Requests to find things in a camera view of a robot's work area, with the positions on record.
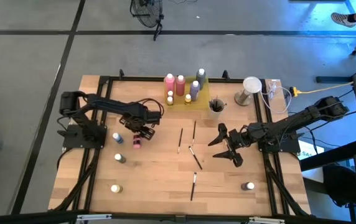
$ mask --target pen holder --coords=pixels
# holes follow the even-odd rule
[[[218,119],[220,114],[222,114],[223,109],[225,108],[225,103],[220,99],[212,99],[210,102],[210,108],[208,116],[210,119]]]

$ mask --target white cap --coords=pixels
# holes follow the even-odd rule
[[[121,158],[122,158],[121,154],[118,154],[118,153],[117,153],[117,154],[115,155],[115,159],[116,159],[116,160],[120,160]]]
[[[253,190],[255,186],[254,186],[254,184],[252,182],[249,182],[249,183],[246,184],[246,187],[247,187],[248,190]]]
[[[243,86],[245,90],[250,93],[258,93],[261,91],[262,84],[261,81],[257,77],[247,77],[243,80]]]
[[[114,139],[118,139],[118,138],[119,138],[118,136],[119,136],[118,133],[113,133],[113,138],[114,138]]]
[[[119,192],[119,186],[118,185],[112,185],[110,190],[114,193],[117,193]]]
[[[204,75],[204,68],[199,69],[199,75]]]

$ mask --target fan stand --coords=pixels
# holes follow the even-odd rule
[[[133,0],[131,0],[131,4],[129,5],[129,13],[133,15],[133,17],[139,17],[139,16],[151,16],[150,14],[133,14],[132,8],[133,8]],[[153,41],[156,41],[156,38],[159,36],[161,33],[161,30],[163,30],[163,25],[161,24],[161,21],[164,19],[164,15],[160,14],[159,19],[157,20],[157,27],[156,30],[154,31],[153,35]]]

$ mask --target gray floor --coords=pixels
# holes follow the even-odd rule
[[[0,29],[70,29],[78,0],[0,0]],[[330,13],[348,13],[343,2],[323,4],[239,0],[199,0],[175,5],[164,1],[165,30],[356,30],[338,26]],[[87,1],[79,30],[145,30],[128,13],[129,1]],[[7,213],[26,155],[58,69],[66,36],[0,36],[0,215]],[[348,76],[356,72],[356,57],[348,54],[356,37],[284,37],[165,35],[153,42],[148,35],[76,36],[59,88],[76,90],[82,75],[193,75],[199,67],[211,77],[228,70],[231,77],[280,78],[284,86],[308,91],[317,75]],[[339,96],[349,87],[293,98],[299,111],[319,98]],[[343,97],[350,110],[355,97]],[[46,211],[56,174],[62,138],[50,123],[24,203],[23,212]],[[343,145],[356,140],[356,114],[315,131],[317,139]],[[326,195],[308,192],[318,217],[349,220],[347,209]]]

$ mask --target wooden table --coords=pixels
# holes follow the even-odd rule
[[[85,75],[80,90],[96,93],[99,76]],[[106,125],[108,134],[105,147],[101,150],[91,207],[92,212],[158,213],[187,215],[259,215],[270,216],[271,209],[266,184],[262,154],[257,144],[239,149],[243,165],[236,168],[228,159],[213,158],[216,153],[226,151],[224,144],[208,147],[207,144],[218,135],[218,123],[224,122],[228,130],[239,130],[244,124],[256,122],[255,105],[238,106],[233,99],[234,92],[243,88],[239,83],[210,83],[211,97],[218,96],[227,103],[218,120],[208,119],[205,111],[166,112],[159,126],[154,129],[154,137],[142,140],[142,148],[133,149],[133,133],[118,123],[119,115],[108,113]],[[111,99],[122,102],[154,98],[164,104],[162,82],[114,81]],[[285,107],[281,90],[270,101],[275,110]],[[158,110],[156,104],[149,104],[150,110]],[[263,121],[266,121],[263,105]],[[278,121],[287,114],[273,113]],[[192,143],[194,121],[197,121],[193,150],[203,167],[200,170],[188,146]],[[182,143],[177,153],[181,128]],[[111,135],[120,133],[125,142],[117,144]],[[127,158],[125,164],[114,160],[121,153]],[[60,162],[49,208],[55,208],[67,196],[77,182],[82,161],[83,149],[73,149]],[[284,183],[291,195],[306,212],[310,212],[307,195],[302,181],[298,160],[291,154],[280,153]],[[190,201],[190,191],[194,172],[197,183],[194,199]],[[243,191],[240,185],[255,183],[254,190]],[[110,187],[118,184],[123,187],[120,194],[111,192]],[[84,186],[80,206],[85,198]],[[278,211],[281,213],[279,190],[275,186]]]

